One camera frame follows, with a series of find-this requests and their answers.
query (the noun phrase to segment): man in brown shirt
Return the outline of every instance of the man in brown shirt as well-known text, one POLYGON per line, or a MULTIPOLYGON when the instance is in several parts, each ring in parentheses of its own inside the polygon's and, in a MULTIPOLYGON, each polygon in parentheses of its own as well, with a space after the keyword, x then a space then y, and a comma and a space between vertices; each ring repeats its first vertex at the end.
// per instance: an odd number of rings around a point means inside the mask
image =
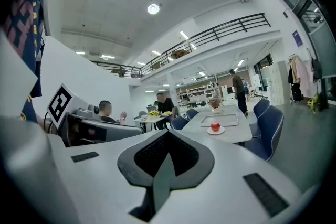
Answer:
POLYGON ((230 75, 233 76, 232 77, 232 87, 235 87, 235 98, 238 100, 238 107, 245 115, 247 115, 246 99, 245 99, 243 82, 240 76, 238 76, 233 69, 230 70, 230 75))

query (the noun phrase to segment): potted plant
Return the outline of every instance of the potted plant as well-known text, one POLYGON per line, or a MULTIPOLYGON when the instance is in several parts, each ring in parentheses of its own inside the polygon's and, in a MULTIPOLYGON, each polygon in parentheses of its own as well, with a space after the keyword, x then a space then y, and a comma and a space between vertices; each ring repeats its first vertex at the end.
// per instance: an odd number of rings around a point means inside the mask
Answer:
POLYGON ((212 107, 212 111, 217 114, 220 113, 221 109, 219 108, 219 106, 222 104, 222 99, 220 97, 215 97, 212 98, 210 101, 210 106, 212 107))

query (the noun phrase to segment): white plate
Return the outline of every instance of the white plate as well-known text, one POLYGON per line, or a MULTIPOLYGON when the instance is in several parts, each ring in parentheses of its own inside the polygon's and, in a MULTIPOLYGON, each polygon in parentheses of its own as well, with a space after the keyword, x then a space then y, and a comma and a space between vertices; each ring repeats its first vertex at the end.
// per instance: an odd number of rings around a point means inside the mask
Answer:
POLYGON ((207 131, 208 131, 209 134, 216 135, 216 134, 222 134, 222 133, 224 133, 225 128, 224 128, 223 126, 221 126, 221 127, 219 128, 219 131, 218 131, 218 132, 214 132, 214 131, 211 129, 211 127, 210 127, 210 128, 208 128, 207 131))

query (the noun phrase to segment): man in black shirt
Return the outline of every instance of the man in black shirt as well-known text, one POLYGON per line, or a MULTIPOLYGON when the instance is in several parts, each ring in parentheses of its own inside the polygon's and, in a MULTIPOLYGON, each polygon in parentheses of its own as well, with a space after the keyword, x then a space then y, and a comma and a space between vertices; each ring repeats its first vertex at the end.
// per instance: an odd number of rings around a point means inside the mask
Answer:
POLYGON ((235 87, 235 98, 238 100, 238 107, 245 115, 247 115, 247 107, 246 107, 246 99, 245 99, 243 82, 240 76, 238 76, 233 69, 230 70, 230 75, 233 76, 232 77, 232 87, 235 87))
POLYGON ((159 92, 157 95, 156 95, 156 98, 158 100, 158 104, 157 104, 157 107, 158 107, 158 111, 159 112, 173 112, 173 114, 171 116, 168 116, 166 118, 164 118, 163 120, 159 121, 156 123, 157 125, 157 128, 159 128, 160 130, 163 129, 163 124, 165 122, 170 122, 173 118, 175 118, 175 114, 174 114, 174 104, 172 102, 172 99, 168 98, 168 97, 165 97, 163 95, 163 93, 159 92))
POLYGON ((118 124, 125 124, 125 118, 127 117, 126 112, 122 112, 120 114, 120 120, 116 120, 116 121, 113 118, 109 117, 109 115, 111 115, 111 112, 112 112, 112 106, 109 101, 104 100, 99 103, 99 115, 103 121, 111 122, 111 123, 118 123, 118 124))

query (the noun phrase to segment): black slot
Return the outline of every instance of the black slot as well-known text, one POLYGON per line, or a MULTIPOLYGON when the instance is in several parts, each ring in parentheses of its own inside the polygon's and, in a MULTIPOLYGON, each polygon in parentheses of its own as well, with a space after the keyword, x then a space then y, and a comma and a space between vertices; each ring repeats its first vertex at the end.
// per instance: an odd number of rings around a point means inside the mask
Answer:
POLYGON ((270 217, 288 207, 288 203, 257 173, 243 176, 270 217))
POLYGON ((97 156, 99 156, 99 154, 97 152, 89 152, 89 153, 85 153, 85 154, 71 156, 71 158, 72 158, 74 163, 77 163, 77 162, 85 161, 87 159, 91 159, 91 158, 94 158, 94 157, 97 157, 97 156))

